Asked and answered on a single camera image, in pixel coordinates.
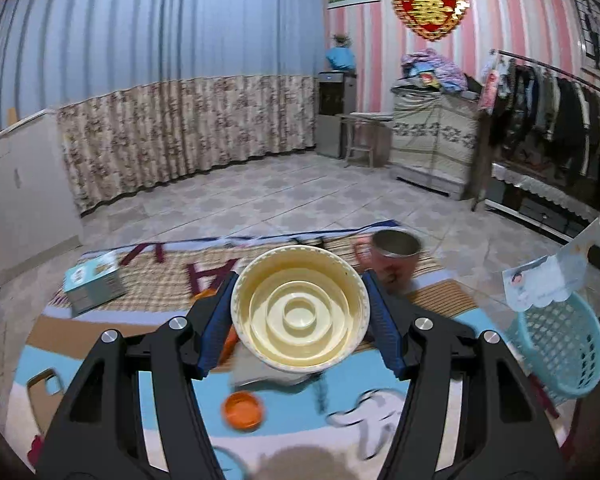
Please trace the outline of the orange peel piece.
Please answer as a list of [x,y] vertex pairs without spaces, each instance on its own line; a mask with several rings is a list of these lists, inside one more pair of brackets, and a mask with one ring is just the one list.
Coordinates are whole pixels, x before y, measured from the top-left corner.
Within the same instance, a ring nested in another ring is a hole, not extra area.
[[224,422],[237,431],[257,430],[265,415],[262,402],[248,391],[231,393],[223,401],[221,413]]

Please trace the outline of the white paper card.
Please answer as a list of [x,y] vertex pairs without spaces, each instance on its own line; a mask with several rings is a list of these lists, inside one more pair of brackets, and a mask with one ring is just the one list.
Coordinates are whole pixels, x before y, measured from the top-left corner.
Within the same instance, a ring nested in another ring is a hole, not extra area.
[[514,312],[564,302],[584,284],[588,252],[600,248],[600,220],[555,252],[502,272],[506,304]]

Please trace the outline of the cream plastic lid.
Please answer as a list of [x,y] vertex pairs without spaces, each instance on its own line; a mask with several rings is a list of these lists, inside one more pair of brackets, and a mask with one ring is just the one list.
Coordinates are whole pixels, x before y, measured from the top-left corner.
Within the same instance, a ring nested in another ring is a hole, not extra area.
[[230,315],[239,340],[263,363],[313,374],[358,348],[370,325],[370,298],[360,274],[343,258],[288,245],[242,269]]

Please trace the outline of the orange snack wrapper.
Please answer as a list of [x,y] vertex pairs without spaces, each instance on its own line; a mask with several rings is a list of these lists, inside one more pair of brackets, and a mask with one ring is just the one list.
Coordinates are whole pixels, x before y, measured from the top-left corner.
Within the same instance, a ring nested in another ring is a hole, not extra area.
[[224,366],[232,357],[239,338],[230,322],[230,293],[207,288],[193,296],[189,312],[193,315],[193,326],[199,335],[198,366],[210,372]]

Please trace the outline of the pink metal-lined cup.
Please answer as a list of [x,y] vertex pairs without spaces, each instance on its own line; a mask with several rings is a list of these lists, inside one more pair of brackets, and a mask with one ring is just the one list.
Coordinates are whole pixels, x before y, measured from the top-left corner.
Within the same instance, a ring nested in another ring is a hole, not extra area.
[[412,233],[382,229],[353,242],[353,252],[362,271],[373,270],[388,292],[404,292],[422,254],[422,242]]

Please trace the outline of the low bench with lace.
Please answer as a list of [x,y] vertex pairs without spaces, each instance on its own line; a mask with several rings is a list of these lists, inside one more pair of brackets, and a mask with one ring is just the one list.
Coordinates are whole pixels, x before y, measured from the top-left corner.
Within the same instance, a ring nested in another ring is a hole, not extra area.
[[500,162],[491,166],[483,201],[487,210],[565,242],[580,234],[600,215],[561,188]]

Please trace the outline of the light blue plastic basket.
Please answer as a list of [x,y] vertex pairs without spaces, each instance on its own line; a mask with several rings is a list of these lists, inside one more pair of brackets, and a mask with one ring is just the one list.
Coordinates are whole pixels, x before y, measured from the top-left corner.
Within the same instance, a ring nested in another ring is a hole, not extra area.
[[506,335],[554,404],[583,398],[600,382],[600,321],[577,292],[518,313]]

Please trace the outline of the teal tissue box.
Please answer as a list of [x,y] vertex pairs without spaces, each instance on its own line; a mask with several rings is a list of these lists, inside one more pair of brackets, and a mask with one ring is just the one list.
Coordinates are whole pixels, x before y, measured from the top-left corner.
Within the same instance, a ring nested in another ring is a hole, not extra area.
[[70,304],[72,316],[120,298],[125,294],[115,252],[85,260],[65,273],[62,291]]

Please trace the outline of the clothes rack with garments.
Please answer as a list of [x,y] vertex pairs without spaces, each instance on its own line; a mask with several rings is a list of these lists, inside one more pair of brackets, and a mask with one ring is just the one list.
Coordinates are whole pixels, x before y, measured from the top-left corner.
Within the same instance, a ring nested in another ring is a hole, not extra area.
[[483,69],[494,162],[557,186],[600,213],[600,86],[504,50]]

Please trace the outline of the small stool table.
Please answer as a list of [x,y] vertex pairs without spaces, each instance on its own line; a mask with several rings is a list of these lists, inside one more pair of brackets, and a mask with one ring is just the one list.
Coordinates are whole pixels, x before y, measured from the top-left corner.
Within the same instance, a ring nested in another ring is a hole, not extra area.
[[354,112],[341,114],[344,132],[344,160],[347,166],[362,162],[366,156],[370,168],[381,168],[388,164],[393,116],[391,113]]

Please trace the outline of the cloth covered cabinet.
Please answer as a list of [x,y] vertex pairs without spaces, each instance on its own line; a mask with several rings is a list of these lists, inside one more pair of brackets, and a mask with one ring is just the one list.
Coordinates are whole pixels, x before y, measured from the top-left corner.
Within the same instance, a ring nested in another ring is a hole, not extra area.
[[477,102],[462,94],[402,87],[394,92],[390,174],[461,200],[479,143]]

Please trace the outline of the white cabinet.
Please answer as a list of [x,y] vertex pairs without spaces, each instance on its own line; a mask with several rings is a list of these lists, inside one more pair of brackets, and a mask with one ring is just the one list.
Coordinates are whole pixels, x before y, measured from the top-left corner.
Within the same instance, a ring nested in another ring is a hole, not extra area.
[[0,284],[82,244],[54,110],[0,132]]

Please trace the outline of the water dispenser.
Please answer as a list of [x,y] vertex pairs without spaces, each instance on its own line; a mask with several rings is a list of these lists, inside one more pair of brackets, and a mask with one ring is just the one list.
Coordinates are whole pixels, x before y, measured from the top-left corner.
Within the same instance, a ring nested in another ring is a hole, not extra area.
[[356,110],[356,75],[328,70],[318,74],[317,83],[316,152],[331,158],[343,158],[344,128],[341,117]]

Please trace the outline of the pile of clothes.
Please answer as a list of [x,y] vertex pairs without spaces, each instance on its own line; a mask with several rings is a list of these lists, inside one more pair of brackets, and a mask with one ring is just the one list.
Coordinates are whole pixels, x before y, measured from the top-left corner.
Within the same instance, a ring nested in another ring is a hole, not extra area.
[[482,90],[482,84],[463,72],[450,58],[439,54],[433,48],[404,54],[401,58],[401,67],[404,78],[428,74],[433,76],[446,92],[479,93]]

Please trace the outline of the blue floral curtain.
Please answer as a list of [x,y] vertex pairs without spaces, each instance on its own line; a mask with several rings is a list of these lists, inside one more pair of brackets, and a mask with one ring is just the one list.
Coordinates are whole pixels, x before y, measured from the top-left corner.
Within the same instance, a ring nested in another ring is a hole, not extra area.
[[312,148],[323,0],[0,0],[0,131],[53,110],[79,211]]

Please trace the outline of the red gold heart decoration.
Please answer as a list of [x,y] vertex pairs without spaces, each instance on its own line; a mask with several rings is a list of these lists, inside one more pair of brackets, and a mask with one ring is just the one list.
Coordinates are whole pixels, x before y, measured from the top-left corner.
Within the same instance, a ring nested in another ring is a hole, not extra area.
[[417,36],[438,41],[463,21],[468,0],[391,0],[399,20]]

